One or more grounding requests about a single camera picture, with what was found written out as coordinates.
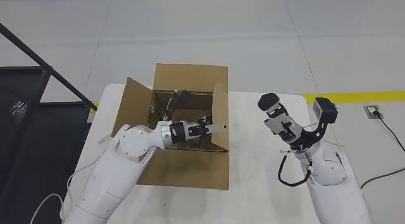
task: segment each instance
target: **floor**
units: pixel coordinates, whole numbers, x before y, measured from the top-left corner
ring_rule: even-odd
[[[97,102],[106,85],[153,84],[156,63],[229,67],[229,89],[307,94],[404,90],[405,0],[0,0],[0,20]],[[0,37],[0,65],[35,63]],[[77,98],[53,80],[43,101]],[[404,103],[379,103],[405,139]],[[316,118],[310,111],[312,121]],[[361,184],[405,154],[363,104],[342,104],[326,138]],[[405,173],[364,195],[375,223],[405,220]]]

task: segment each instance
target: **electrical outlet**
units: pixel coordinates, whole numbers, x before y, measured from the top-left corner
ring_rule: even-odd
[[[373,115],[373,111],[378,111],[380,113],[381,118],[383,118],[381,109],[380,109],[380,107],[378,107],[378,105],[368,104],[368,105],[364,105],[363,107],[364,107],[364,110],[366,111],[368,118],[371,118],[371,119],[378,118],[377,116]]]

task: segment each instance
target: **white table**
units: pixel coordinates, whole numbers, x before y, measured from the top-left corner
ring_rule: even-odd
[[[92,163],[106,149],[107,143],[98,142],[113,129],[123,90],[121,84],[108,85],[104,90],[77,170]],[[279,96],[296,122],[309,125],[305,98]],[[291,188],[278,181],[282,159],[279,150],[287,149],[287,145],[263,125],[266,114],[257,107],[260,97],[261,93],[229,92],[228,191],[136,185],[108,223],[319,223],[307,187]],[[73,178],[73,202],[80,198],[91,169]],[[287,159],[283,177],[291,182],[303,178],[295,157]],[[66,197],[65,208],[69,205]]]

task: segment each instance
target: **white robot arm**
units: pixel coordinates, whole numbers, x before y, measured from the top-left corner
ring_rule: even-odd
[[[226,126],[207,116],[193,123],[159,121],[155,130],[124,125],[100,156],[66,224],[105,224],[137,183],[157,148],[205,137]]]
[[[371,224],[370,211],[349,160],[321,141],[327,125],[335,123],[335,105],[326,98],[315,99],[313,110],[319,124],[313,132],[297,124],[274,93],[263,95],[258,106],[268,115],[265,125],[290,146],[289,151],[284,151],[278,171],[279,181],[291,187],[307,184],[321,224]],[[288,152],[294,153],[300,160],[306,174],[303,180],[294,184],[281,178]]]

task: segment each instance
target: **open cardboard box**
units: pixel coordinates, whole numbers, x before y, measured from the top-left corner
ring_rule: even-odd
[[[158,149],[138,184],[228,190],[228,68],[225,66],[157,64],[153,90],[128,78],[112,136],[124,124],[155,129],[162,118],[159,111],[166,108],[174,90],[187,90],[189,98],[178,105],[173,122],[193,122],[212,115],[214,124],[227,128],[205,139]]]

